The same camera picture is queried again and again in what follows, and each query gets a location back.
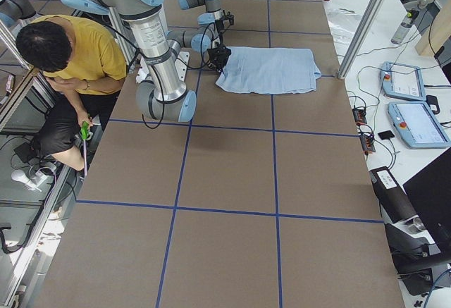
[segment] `green handle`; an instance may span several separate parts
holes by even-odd
[[[89,135],[89,123],[83,121],[83,126],[81,127],[80,132],[82,133],[82,139],[87,140],[87,137]]]

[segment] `yellow t-shirt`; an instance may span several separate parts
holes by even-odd
[[[42,16],[33,22],[53,17],[66,19],[72,24],[75,31],[75,55],[66,68],[54,73],[44,72],[45,76],[89,81],[106,76],[120,80],[127,75],[124,55],[105,27],[90,19],[61,15]],[[95,95],[112,94],[117,91],[77,90],[80,94]]]

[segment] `black hair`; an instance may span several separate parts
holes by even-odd
[[[16,37],[20,55],[34,67],[56,72],[67,67],[72,46],[64,28],[50,21],[26,25]]]

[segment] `black shorts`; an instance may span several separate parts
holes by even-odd
[[[83,105],[91,117],[99,116],[104,130],[118,98],[119,92],[108,95],[80,94]],[[80,132],[75,109],[62,96],[36,136],[41,156],[67,151],[72,148],[75,134]]]

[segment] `power strip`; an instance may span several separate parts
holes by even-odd
[[[365,133],[360,133],[360,143],[362,144],[362,149],[366,155],[376,152],[373,140]]]
[[[352,109],[352,115],[354,116],[356,125],[367,124],[366,112],[363,109]]]

